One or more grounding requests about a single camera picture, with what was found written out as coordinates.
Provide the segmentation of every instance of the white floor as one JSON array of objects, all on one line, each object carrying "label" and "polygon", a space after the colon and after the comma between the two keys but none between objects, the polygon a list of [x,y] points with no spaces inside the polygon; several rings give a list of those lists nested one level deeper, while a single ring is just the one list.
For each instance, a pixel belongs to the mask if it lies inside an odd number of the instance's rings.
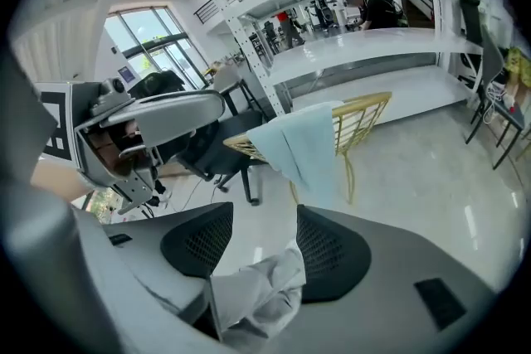
[{"label": "white floor", "polygon": [[[486,126],[465,145],[470,116],[464,105],[455,105],[378,125],[350,151],[356,177],[353,204],[338,200],[334,208],[423,235],[500,291],[528,244],[531,158],[514,162],[521,149],[517,146],[512,158],[493,171],[502,148],[495,149]],[[341,180],[343,173],[338,158]],[[190,176],[164,184],[173,184],[172,205],[156,215],[179,212],[188,198],[187,208],[211,202],[212,182]],[[215,274],[235,272],[282,251],[296,232],[296,205],[278,172],[269,166],[251,169],[251,191],[262,200],[259,206],[246,202],[240,176],[227,186],[227,194],[215,191],[212,198],[234,203],[232,239]],[[303,193],[300,199],[315,205]],[[144,217],[131,211],[124,218]]]}]

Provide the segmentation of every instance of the glass panel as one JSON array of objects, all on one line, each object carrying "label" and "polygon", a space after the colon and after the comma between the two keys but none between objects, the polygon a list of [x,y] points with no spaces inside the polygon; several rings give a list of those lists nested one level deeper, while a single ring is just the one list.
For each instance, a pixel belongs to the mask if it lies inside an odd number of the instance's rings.
[{"label": "glass panel", "polygon": [[93,213],[101,224],[108,225],[112,220],[113,213],[122,207],[123,202],[124,198],[108,188],[104,191],[95,191],[86,206],[86,210]]},{"label": "glass panel", "polygon": [[152,65],[149,62],[147,56],[143,53],[141,55],[135,56],[134,58],[129,59],[129,63],[133,69],[138,73],[141,79],[146,75],[151,74],[152,72],[158,72],[158,69],[155,65]]},{"label": "glass panel", "polygon": [[126,51],[136,46],[136,41],[127,32],[124,24],[118,17],[109,17],[105,20],[105,30],[109,33],[110,38],[121,51]]},{"label": "glass panel", "polygon": [[188,78],[200,89],[205,85],[201,80],[201,77],[197,75],[197,72],[193,69],[192,65],[184,57],[183,53],[175,46],[171,45],[167,47],[169,53],[173,56],[173,59],[179,64]]},{"label": "glass panel", "polygon": [[183,76],[183,73],[180,70],[175,69],[175,64],[172,62],[172,60],[168,57],[165,51],[162,49],[160,51],[155,51],[151,53],[151,56],[157,62],[157,65],[160,66],[160,69],[163,71],[171,70],[177,76],[184,82],[184,89],[185,90],[195,90],[195,87],[192,87],[186,80],[186,78]]},{"label": "glass panel", "polygon": [[199,55],[197,49],[193,47],[188,40],[179,40],[178,44],[184,49],[188,55],[188,58],[190,58],[200,73],[208,69],[208,64],[203,60],[203,58],[201,58],[201,55]]},{"label": "glass panel", "polygon": [[157,14],[164,21],[164,24],[166,24],[166,27],[168,27],[172,34],[181,34],[183,32],[183,30],[181,30],[175,21],[170,17],[166,9],[155,9],[155,11],[157,11]]},{"label": "glass panel", "polygon": [[140,43],[169,36],[153,11],[123,13],[122,18]]}]

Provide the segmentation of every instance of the gold metal chair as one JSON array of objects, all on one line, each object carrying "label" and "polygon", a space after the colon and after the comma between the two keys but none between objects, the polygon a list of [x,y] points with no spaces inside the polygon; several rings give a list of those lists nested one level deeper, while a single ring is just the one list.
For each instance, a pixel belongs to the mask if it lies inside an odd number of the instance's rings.
[{"label": "gold metal chair", "polygon": [[[375,93],[347,99],[344,101],[344,105],[332,109],[335,154],[336,156],[342,154],[345,160],[349,204],[352,204],[354,194],[354,171],[352,163],[348,159],[348,150],[367,137],[390,99],[391,92]],[[267,162],[245,133],[227,138],[223,143],[229,148],[249,155],[251,158]],[[290,182],[290,189],[295,202],[299,203],[293,182]]]}]

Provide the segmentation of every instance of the black mesh panel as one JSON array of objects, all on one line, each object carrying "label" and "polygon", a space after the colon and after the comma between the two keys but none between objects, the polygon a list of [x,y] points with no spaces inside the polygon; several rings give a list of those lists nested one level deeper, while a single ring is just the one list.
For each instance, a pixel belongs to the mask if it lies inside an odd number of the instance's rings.
[{"label": "black mesh panel", "polygon": [[306,270],[303,303],[343,297],[371,264],[371,250],[361,235],[303,205],[297,207],[297,245]]},{"label": "black mesh panel", "polygon": [[160,242],[164,258],[187,276],[210,276],[231,240],[232,203],[214,206],[171,229]]},{"label": "black mesh panel", "polygon": [[186,250],[214,270],[232,236],[232,216],[219,216],[202,229],[191,234],[185,242]]}]

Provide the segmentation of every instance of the light blue towel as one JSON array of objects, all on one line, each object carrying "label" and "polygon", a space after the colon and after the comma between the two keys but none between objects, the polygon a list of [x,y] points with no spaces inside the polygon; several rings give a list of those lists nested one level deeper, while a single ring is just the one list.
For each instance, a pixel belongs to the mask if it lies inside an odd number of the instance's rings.
[{"label": "light blue towel", "polygon": [[297,187],[323,201],[337,196],[331,104],[283,115],[249,130],[247,137]]}]

